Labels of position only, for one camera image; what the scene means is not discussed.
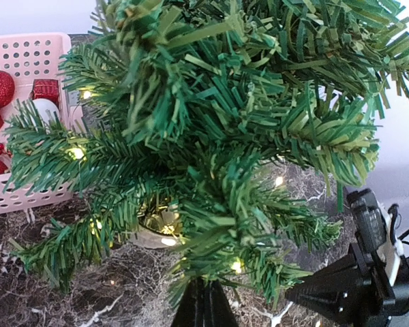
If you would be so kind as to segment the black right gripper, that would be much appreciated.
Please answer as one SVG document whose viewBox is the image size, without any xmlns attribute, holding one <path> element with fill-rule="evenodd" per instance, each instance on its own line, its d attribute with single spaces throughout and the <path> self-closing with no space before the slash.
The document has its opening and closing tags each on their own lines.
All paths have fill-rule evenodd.
<svg viewBox="0 0 409 327">
<path fill-rule="evenodd" d="M 338 261 L 302 278 L 285 299 L 343 326 L 409 326 L 409 257 L 391 285 L 383 270 L 369 269 L 358 244 Z"/>
</svg>

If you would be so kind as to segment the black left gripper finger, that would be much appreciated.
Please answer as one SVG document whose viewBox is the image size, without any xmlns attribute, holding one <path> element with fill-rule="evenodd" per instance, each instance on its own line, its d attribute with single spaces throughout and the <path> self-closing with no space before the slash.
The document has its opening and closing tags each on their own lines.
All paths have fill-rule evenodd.
<svg viewBox="0 0 409 327">
<path fill-rule="evenodd" d="M 181 298 L 172 327 L 238 327 L 219 281 L 191 280 Z"/>
</svg>

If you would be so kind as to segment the small green christmas tree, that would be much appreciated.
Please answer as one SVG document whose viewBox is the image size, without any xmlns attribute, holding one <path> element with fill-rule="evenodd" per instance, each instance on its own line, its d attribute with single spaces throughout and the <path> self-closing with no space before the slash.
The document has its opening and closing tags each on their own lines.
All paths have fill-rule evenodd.
<svg viewBox="0 0 409 327">
<path fill-rule="evenodd" d="M 18 256 L 62 290 L 138 227 L 149 199 L 178 202 L 172 302 L 197 277 L 230 283 L 240 262 L 269 301 L 304 272 L 278 238 L 323 248 L 340 224 L 261 167 L 284 159 L 361 186 L 378 158 L 375 116 L 394 82 L 409 100 L 408 20 L 398 1 L 98 1 L 95 40 L 65 56 L 90 91 L 89 212 Z"/>
</svg>

